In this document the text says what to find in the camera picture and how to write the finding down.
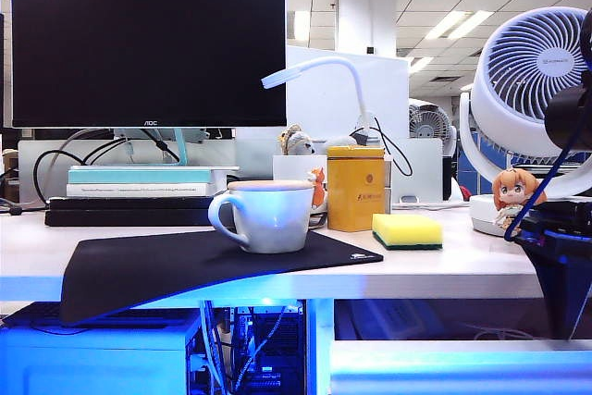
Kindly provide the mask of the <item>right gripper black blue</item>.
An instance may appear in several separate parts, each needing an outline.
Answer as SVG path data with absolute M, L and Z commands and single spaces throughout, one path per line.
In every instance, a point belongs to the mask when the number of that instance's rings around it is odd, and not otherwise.
M 591 233 L 591 202 L 534 205 L 519 224 L 530 231 Z M 591 239 L 562 233 L 523 233 L 517 238 L 542 289 L 551 337 L 573 336 L 591 290 Z

